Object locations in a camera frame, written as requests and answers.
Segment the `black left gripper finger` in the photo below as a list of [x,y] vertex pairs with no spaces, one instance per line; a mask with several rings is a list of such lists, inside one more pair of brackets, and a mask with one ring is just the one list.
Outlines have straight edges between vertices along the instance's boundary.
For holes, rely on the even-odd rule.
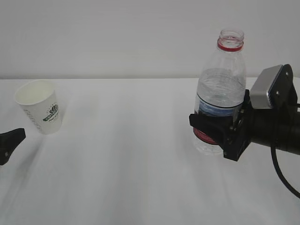
[[5,165],[17,146],[25,139],[25,129],[17,128],[0,134],[0,165]]

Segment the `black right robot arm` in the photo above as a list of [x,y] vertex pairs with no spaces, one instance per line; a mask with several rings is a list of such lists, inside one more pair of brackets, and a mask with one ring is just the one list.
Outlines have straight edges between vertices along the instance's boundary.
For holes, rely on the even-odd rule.
[[208,135],[225,158],[238,161],[250,143],[300,153],[300,105],[289,64],[264,69],[250,90],[237,117],[191,114],[189,123]]

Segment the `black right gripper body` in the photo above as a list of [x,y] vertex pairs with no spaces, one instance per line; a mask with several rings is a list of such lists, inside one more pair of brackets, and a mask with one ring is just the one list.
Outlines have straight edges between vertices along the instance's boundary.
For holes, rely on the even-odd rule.
[[250,143],[274,147],[298,155],[300,153],[300,113],[293,84],[293,70],[283,65],[271,88],[272,109],[254,109],[246,91],[245,106],[241,109],[232,137],[224,146],[224,158],[238,161]]

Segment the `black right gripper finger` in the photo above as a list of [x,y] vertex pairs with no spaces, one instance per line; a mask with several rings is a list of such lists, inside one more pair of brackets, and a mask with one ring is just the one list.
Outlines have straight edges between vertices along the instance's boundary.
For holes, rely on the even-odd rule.
[[232,116],[217,117],[205,114],[190,114],[190,126],[198,139],[211,145],[224,145],[233,124]]

